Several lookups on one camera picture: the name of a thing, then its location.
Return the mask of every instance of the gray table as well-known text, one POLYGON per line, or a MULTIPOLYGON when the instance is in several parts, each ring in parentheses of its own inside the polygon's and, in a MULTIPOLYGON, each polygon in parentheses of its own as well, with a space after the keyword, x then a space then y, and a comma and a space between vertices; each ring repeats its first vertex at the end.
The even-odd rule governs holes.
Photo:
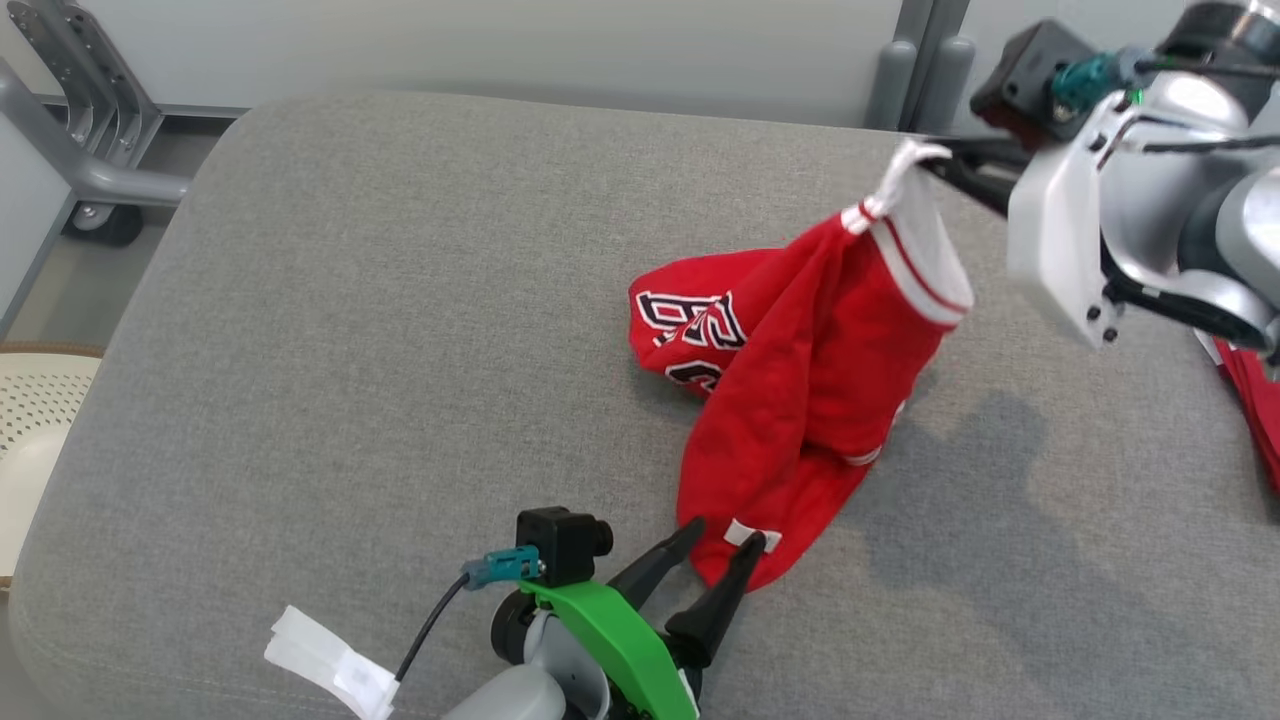
MULTIPOLYGON (((394 665, 515 512, 666 536, 698 404, 636 369, 627 283, 774 245, 867 190, 891 135, 433 95, 270 104, 224 137, 138 288, 15 579, 14 639, 83 717, 342 717, 261 660, 293 603, 394 665)), ((705 717, 1274 717, 1280 528, 1190 334, 1093 354, 978 291, 865 486, 748 598, 705 717)), ((699 592, 676 573, 660 620, 699 592)), ((397 705, 503 665, 460 598, 397 705)))

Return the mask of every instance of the metal leg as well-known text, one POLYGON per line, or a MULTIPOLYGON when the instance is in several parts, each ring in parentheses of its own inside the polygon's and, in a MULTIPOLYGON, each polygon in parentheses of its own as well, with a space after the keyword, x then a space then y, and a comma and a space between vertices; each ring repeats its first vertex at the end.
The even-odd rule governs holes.
POLYGON ((172 206, 187 195, 188 178, 120 168, 87 152, 58 126, 3 59, 0 113, 13 122, 84 202, 172 206))

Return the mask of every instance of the black wheel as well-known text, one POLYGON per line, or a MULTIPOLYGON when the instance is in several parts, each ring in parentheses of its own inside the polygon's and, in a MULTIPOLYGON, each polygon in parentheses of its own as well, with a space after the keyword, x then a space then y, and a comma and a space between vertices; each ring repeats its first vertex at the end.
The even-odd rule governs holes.
MULTIPOLYGON (((77 214, 81 213, 81 208, 83 205, 76 206, 77 214)), ((137 205, 116 205, 106 222, 91 231, 77 228, 73 222, 76 217, 73 214, 72 219, 67 220, 67 227, 63 228, 63 234, 74 237, 76 240, 100 242, 111 247, 124 247, 133 242, 142 232, 142 208, 137 205)))

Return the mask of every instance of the metal bracket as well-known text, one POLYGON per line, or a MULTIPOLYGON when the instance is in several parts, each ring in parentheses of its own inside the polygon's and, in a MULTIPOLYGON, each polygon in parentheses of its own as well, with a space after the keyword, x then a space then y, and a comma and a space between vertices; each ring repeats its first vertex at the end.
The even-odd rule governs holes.
POLYGON ((83 158, 65 152, 67 143, 54 140, 47 132, 49 126, 56 127, 49 113, 42 113, 40 118, 29 113, 28 100, 33 97, 26 97, 31 94, 17 77, 6 77, 5 73, 13 73, 3 60, 0 111, 13 119, 76 190, 82 201, 72 217, 76 227, 91 231, 102 225, 115 204, 177 204, 174 197, 180 199, 180 193, 177 193, 175 183, 184 193, 186 178, 157 173, 131 174, 164 117, 97 19, 79 5, 52 0, 10 0, 8 9, 9 19, 61 85, 68 105, 65 131, 83 158), (133 190, 124 191, 124 187, 133 190), (111 196, 118 199, 105 200, 111 196))

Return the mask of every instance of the robotic arm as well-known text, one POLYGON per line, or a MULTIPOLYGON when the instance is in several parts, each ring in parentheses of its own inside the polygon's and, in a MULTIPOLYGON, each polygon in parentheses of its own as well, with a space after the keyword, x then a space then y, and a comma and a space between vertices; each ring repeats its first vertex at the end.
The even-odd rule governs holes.
POLYGON ((1137 305, 1256 350, 1275 379, 1280 137, 1248 128, 1277 64, 1280 14, 1257 3, 1192 5, 1153 53, 1044 20, 970 99, 1016 141, 940 140, 952 158, 928 167, 1007 217, 1010 278, 1066 334, 1112 342, 1137 305))

